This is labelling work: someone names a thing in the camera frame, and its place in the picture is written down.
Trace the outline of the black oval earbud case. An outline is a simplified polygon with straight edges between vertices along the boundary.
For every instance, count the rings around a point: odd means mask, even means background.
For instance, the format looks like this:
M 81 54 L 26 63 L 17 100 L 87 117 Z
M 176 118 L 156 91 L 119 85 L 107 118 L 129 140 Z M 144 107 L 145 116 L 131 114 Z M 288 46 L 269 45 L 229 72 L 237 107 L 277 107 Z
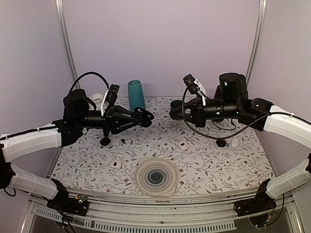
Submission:
M 138 120 L 139 125 L 144 128 L 150 127 L 154 119 L 154 115 L 151 112 L 140 107 L 134 109 L 133 116 Z

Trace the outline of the white earbud charging case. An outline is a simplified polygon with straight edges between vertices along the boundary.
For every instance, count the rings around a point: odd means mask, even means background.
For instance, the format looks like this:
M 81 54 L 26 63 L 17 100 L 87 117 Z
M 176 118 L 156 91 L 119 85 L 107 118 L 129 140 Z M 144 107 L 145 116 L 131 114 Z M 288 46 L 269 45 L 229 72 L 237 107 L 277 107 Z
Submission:
M 189 145 L 188 145 L 188 143 L 185 142 L 185 141 L 180 141 L 180 142 L 178 143 L 178 146 L 179 146 L 179 148 L 180 148 L 181 150 L 183 150 L 183 151 L 189 149 Z

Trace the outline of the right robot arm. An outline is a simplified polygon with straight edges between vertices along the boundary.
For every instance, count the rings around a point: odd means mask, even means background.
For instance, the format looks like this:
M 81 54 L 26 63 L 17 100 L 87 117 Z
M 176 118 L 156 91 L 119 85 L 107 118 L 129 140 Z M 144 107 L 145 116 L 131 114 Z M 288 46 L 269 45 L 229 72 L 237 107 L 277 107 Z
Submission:
M 235 118 L 245 128 L 276 133 L 297 142 L 307 148 L 311 147 L 311 123 L 293 113 L 287 112 L 270 101 L 249 99 L 246 78 L 238 73 L 225 73 L 219 76 L 219 86 L 215 97 L 207 97 L 204 87 L 198 79 L 187 75 L 183 79 L 186 90 L 197 99 L 182 103 L 182 110 L 189 109 L 190 115 L 182 115 L 187 126 L 194 124 L 204 127 L 206 120 Z M 261 212 L 270 204 L 270 199 L 297 189 L 311 181 L 311 158 L 307 157 L 299 165 L 260 185 L 251 207 Z

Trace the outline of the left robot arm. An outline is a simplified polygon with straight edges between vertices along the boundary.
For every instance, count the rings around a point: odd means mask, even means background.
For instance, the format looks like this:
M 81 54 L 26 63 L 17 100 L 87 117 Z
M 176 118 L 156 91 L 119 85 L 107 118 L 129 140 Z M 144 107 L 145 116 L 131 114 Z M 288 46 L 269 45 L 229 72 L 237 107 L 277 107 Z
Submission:
M 84 129 L 102 129 L 101 144 L 109 144 L 109 134 L 118 134 L 134 126 L 149 127 L 153 115 L 140 107 L 129 111 L 115 105 L 118 86 L 104 94 L 102 109 L 86 96 L 83 89 L 69 91 L 64 97 L 64 115 L 42 127 L 19 133 L 3 134 L 0 137 L 0 187 L 14 188 L 53 200 L 62 211 L 72 207 L 66 188 L 55 179 L 39 177 L 12 164 L 21 156 L 50 148 L 74 144 Z

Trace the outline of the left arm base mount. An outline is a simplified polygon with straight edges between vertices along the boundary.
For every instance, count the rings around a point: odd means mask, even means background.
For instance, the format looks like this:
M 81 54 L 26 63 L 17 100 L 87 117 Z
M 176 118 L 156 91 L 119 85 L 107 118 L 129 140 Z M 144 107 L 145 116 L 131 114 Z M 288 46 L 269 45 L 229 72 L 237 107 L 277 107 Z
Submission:
M 88 196 L 79 194 L 70 197 L 67 189 L 56 179 L 52 179 L 56 184 L 57 194 L 52 200 L 47 200 L 47 207 L 60 212 L 86 216 L 89 208 Z

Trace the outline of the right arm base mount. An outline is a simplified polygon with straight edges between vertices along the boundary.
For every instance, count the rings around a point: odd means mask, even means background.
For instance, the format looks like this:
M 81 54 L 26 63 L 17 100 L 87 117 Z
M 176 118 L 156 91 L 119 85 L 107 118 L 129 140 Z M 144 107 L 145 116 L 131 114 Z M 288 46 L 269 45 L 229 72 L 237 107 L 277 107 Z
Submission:
M 265 180 L 259 186 L 253 198 L 239 200 L 234 203 L 233 210 L 238 216 L 251 215 L 276 208 L 275 199 L 266 194 L 267 185 L 270 180 L 271 179 Z

